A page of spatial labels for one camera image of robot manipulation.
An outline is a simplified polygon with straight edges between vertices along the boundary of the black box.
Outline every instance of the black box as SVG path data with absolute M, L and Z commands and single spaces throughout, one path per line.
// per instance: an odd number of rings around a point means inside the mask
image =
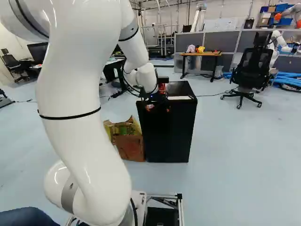
M 187 81 L 169 82 L 166 90 L 168 111 L 166 104 L 152 102 L 154 110 L 147 111 L 144 102 L 136 102 L 145 159 L 188 162 L 198 100 Z

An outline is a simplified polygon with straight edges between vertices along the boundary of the blue bin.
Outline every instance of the blue bin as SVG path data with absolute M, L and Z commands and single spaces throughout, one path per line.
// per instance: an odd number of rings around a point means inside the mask
M 267 12 L 268 10 L 269 10 L 269 7 L 268 7 L 268 6 L 263 6 L 263 7 L 260 9 L 260 13 Z
M 287 9 L 287 7 L 288 7 L 288 4 L 287 4 L 287 3 L 276 5 L 276 10 L 275 10 L 275 12 L 283 12 L 284 10 Z
M 292 18 L 281 18 L 279 25 L 291 25 Z
M 281 18 L 281 20 L 279 21 L 279 23 L 275 24 L 275 25 L 291 25 L 292 23 L 292 18 Z M 271 17 L 269 19 L 269 25 L 273 25 L 274 24 L 274 18 Z

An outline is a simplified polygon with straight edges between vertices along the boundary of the black band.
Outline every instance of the black band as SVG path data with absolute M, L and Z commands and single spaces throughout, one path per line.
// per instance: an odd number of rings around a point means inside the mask
M 135 34 L 137 34 L 138 30 L 139 30 L 139 27 L 137 27 L 137 30 L 135 31 L 135 33 L 134 33 L 134 34 L 132 34 L 130 37 L 128 37 L 128 38 L 126 38 L 126 39 L 119 39 L 118 41 L 126 41 L 126 40 L 129 40 L 129 39 L 131 39 L 132 37 L 134 37 L 134 36 L 135 36 Z
M 20 5 L 19 0 L 16 0 L 16 3 L 17 3 L 17 6 L 18 6 L 18 8 L 19 8 L 19 10 L 20 10 L 20 12 L 21 12 L 21 14 L 22 14 L 22 16 L 23 16 L 24 19 L 27 21 L 27 23 L 28 23 L 35 31 L 37 31 L 39 34 L 41 34 L 41 35 L 43 35 L 44 37 L 46 37 L 46 38 L 49 39 L 49 36 L 48 36 L 48 35 L 44 34 L 44 33 L 41 32 L 38 28 L 36 28 L 36 27 L 32 24 L 32 22 L 27 18 L 26 14 L 24 13 L 24 11 L 23 11 L 23 9 L 22 9 L 22 7 L 21 7 L 21 5 Z
M 84 113 L 84 114 L 79 114 L 79 115 L 73 115 L 73 116 L 66 116 L 66 117 L 48 117 L 48 116 L 44 116 L 40 114 L 40 117 L 43 119 L 48 119 L 48 120 L 68 120 L 68 119 L 77 119 L 77 118 L 82 118 L 82 117 L 86 117 L 88 115 L 94 114 L 98 111 L 100 111 L 102 107 L 100 106 L 98 109 L 92 111 L 92 112 L 88 112 L 88 113 Z

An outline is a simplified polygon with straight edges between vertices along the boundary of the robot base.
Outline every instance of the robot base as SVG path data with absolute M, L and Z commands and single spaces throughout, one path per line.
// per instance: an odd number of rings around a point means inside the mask
M 146 194 L 133 191 L 132 199 L 137 211 L 138 226 L 185 226 L 182 194 Z M 119 226 L 135 226 L 133 210 L 129 209 Z M 81 225 L 80 220 L 72 216 L 65 226 L 77 224 Z

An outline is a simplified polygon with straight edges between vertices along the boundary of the computer monitor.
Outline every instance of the computer monitor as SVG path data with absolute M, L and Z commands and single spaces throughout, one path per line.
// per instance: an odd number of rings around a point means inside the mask
M 8 53 L 8 49 L 7 49 L 7 48 L 2 48 L 1 51 L 2 51 L 2 53 L 3 53 L 4 55 Z
M 32 58 L 37 64 L 43 63 L 46 55 L 47 47 L 48 47 L 48 42 L 27 45 L 27 48 L 32 55 Z

